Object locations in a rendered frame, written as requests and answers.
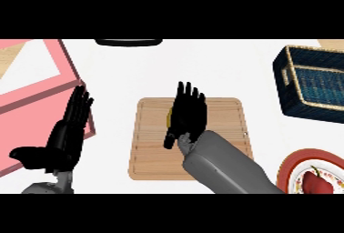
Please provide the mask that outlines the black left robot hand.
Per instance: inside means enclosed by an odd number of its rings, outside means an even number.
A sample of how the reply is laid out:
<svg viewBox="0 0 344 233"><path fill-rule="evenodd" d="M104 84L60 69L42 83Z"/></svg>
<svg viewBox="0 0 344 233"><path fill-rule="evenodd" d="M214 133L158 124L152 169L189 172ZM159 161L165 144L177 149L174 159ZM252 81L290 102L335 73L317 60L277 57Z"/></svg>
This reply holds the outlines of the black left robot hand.
<svg viewBox="0 0 344 233"><path fill-rule="evenodd" d="M94 99L84 86L75 86L63 118L56 122L45 147L16 147L8 157L19 160L26 169L70 171L82 152L82 135Z"/></svg>

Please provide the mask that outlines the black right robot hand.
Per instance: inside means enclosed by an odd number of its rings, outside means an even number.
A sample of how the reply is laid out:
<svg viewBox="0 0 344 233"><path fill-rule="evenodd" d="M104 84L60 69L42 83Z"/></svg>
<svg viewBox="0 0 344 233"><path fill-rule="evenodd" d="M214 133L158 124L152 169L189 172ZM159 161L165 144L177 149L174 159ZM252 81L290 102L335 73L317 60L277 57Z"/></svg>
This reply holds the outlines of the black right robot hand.
<svg viewBox="0 0 344 233"><path fill-rule="evenodd" d="M178 82L175 98L172 101L171 127L166 128L163 147L172 148L174 141L184 134L196 142L206 126L206 104L203 93L190 83Z"/></svg>

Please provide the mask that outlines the wooden cutting board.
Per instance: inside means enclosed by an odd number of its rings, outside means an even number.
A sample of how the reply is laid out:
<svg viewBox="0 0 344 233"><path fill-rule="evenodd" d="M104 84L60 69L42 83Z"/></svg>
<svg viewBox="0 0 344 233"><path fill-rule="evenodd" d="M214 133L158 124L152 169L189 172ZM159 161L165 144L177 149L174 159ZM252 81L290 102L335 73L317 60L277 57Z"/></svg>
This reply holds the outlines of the wooden cutting board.
<svg viewBox="0 0 344 233"><path fill-rule="evenodd" d="M248 157L252 157L242 103L231 97L206 100L206 129L215 131ZM146 97L138 101L128 176L132 180L191 180L183 169L177 146L165 149L166 115L171 97Z"/></svg>

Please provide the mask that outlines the dark blue wicker basket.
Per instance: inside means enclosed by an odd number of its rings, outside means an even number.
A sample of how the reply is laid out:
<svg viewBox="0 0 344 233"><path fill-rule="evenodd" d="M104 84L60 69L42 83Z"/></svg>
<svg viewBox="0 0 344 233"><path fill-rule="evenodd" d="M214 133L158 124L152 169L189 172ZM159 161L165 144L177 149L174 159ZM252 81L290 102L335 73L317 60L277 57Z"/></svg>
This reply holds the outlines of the dark blue wicker basket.
<svg viewBox="0 0 344 233"><path fill-rule="evenodd" d="M283 115L344 124L344 50L284 46L273 72Z"/></svg>

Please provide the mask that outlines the pink open box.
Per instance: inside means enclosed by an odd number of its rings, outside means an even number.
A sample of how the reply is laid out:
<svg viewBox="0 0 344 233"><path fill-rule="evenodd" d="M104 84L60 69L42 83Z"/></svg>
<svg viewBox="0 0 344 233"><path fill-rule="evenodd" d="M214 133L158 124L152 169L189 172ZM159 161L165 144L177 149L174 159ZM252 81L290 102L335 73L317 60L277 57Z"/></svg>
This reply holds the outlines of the pink open box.
<svg viewBox="0 0 344 233"><path fill-rule="evenodd" d="M16 147L42 147L84 84L59 39L0 39L0 177L22 163Z"/></svg>

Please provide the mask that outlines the black rounded object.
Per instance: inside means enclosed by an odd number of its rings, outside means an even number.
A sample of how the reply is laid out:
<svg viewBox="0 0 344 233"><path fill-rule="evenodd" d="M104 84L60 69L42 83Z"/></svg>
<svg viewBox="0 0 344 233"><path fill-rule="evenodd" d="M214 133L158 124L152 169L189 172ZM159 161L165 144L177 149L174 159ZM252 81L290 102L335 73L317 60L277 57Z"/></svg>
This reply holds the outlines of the black rounded object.
<svg viewBox="0 0 344 233"><path fill-rule="evenodd" d="M162 39L94 39L101 46L156 46Z"/></svg>

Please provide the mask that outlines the red rimmed patterned plate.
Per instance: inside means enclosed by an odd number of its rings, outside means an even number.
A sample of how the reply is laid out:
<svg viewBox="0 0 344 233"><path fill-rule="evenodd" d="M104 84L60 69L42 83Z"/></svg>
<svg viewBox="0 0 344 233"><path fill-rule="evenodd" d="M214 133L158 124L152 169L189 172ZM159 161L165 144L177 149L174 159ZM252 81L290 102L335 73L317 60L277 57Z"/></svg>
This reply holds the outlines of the red rimmed patterned plate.
<svg viewBox="0 0 344 233"><path fill-rule="evenodd" d="M333 193L344 194L344 159L320 149L299 149L284 158L276 174L276 186L286 194L305 194L302 177L307 171L320 171L321 178L332 184Z"/></svg>

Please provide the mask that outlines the red pepper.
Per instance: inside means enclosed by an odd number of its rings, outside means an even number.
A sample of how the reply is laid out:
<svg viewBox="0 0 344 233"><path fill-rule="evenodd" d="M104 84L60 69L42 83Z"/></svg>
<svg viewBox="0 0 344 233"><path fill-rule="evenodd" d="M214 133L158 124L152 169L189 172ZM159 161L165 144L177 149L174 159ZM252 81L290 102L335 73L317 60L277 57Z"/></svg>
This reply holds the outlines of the red pepper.
<svg viewBox="0 0 344 233"><path fill-rule="evenodd" d="M305 172L302 177L302 191L305 194L332 194L333 186L332 184L321 178L320 171L314 167L311 167L314 173L310 171Z"/></svg>

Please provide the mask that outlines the pale wooden object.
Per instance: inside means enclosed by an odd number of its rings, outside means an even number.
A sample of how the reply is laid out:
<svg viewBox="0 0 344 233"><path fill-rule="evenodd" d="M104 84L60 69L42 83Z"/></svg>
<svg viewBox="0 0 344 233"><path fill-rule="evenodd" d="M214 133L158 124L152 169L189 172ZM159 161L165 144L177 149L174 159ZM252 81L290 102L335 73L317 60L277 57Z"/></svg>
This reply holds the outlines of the pale wooden object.
<svg viewBox="0 0 344 233"><path fill-rule="evenodd" d="M321 48L344 51L344 39L318 39Z"/></svg>

